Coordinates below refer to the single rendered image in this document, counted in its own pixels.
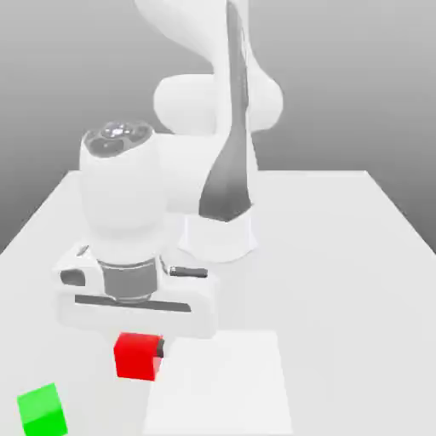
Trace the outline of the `small green cube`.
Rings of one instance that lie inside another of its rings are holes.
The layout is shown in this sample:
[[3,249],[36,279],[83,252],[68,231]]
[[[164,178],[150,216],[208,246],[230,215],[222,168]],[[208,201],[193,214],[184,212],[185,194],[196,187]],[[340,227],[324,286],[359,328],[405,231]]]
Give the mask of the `small green cube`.
[[25,436],[66,436],[67,423],[54,383],[17,397],[20,421]]

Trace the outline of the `small red cube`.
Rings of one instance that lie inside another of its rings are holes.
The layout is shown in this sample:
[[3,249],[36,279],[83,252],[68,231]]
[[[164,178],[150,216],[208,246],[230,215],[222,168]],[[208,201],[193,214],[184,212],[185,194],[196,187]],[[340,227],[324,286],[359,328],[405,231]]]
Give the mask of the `small red cube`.
[[156,357],[162,336],[121,333],[113,347],[117,376],[154,382],[162,359]]

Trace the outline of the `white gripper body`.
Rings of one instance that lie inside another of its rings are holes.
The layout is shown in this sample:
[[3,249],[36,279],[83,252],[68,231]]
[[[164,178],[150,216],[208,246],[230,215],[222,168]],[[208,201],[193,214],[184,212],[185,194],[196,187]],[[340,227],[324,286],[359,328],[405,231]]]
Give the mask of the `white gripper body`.
[[141,302],[116,301],[106,295],[86,295],[79,290],[57,295],[59,321],[82,330],[109,330],[164,337],[208,339],[216,332],[215,290],[189,279],[180,288],[158,290]]

